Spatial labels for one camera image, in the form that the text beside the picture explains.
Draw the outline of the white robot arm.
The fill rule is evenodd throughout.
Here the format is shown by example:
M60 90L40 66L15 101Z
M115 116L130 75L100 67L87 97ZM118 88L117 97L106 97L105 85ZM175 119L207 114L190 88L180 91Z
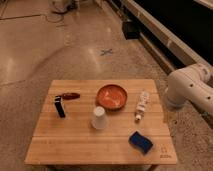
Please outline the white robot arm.
M213 88L207 84L210 78L209 68L202 63L171 72L164 93L166 106L181 109L186 101L191 101L213 117Z

